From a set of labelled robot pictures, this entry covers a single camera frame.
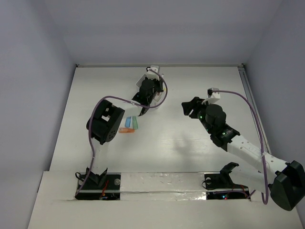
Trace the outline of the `peach white marker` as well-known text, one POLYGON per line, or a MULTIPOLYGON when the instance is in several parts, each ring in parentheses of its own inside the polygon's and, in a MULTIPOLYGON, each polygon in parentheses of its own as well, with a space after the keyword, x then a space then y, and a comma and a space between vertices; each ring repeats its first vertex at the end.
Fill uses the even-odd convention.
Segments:
POLYGON ((158 93, 156 94, 156 96, 154 97, 154 100, 155 100, 155 101, 159 101, 160 98, 161 98, 161 96, 162 96, 162 92, 158 92, 158 93))

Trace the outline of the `green capsule eraser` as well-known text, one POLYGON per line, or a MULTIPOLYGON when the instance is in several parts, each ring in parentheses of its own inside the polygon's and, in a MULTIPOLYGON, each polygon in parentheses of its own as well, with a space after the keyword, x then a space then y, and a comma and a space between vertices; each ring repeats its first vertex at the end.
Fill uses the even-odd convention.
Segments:
POLYGON ((137 122, 137 117, 136 116, 132 117, 132 127, 133 127, 134 130, 138 129, 138 122, 137 122))

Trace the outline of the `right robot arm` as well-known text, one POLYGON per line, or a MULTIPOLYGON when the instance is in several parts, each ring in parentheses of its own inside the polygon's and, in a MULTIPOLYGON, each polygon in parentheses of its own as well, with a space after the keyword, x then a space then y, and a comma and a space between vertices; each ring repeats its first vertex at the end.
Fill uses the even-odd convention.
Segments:
POLYGON ((269 153, 262 152, 226 123, 222 107, 194 97, 183 102, 184 115, 198 119, 211 141, 219 148, 237 156, 251 165, 255 172, 241 169, 235 162, 225 165, 220 171, 219 181, 224 187, 242 184, 265 195, 269 195, 280 208, 291 211, 305 196, 305 171, 293 160, 286 162, 269 153))

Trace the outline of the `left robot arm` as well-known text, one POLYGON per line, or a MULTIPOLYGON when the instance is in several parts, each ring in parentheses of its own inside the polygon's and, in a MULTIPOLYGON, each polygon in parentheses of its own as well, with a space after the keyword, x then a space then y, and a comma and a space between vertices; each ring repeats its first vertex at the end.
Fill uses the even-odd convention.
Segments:
POLYGON ((122 119, 139 117, 149 110, 159 107, 167 97, 167 84, 162 76, 149 77, 145 74, 139 91, 131 100, 115 96, 103 97, 94 107, 87 122, 88 140, 91 147, 91 162, 86 168, 82 183, 90 183, 94 188, 105 184, 107 170, 101 171, 99 151, 104 144, 111 142, 119 131, 122 119))

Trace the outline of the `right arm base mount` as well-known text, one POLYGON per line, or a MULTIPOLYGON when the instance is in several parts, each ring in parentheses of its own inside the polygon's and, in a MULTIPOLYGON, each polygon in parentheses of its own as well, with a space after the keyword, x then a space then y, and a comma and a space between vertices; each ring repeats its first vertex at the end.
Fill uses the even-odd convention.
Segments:
POLYGON ((202 187, 206 190, 207 200, 247 199, 250 192, 247 186, 233 183, 230 173, 237 163, 225 165, 219 172, 204 175, 202 187))

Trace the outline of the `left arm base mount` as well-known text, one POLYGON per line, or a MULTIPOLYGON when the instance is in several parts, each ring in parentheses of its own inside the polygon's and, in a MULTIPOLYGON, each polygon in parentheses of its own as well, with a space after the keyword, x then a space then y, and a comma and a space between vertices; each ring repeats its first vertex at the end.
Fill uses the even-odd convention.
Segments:
POLYGON ((78 179, 77 200, 120 200, 121 173, 108 173, 107 169, 100 175, 90 172, 84 183, 86 173, 75 173, 78 179))

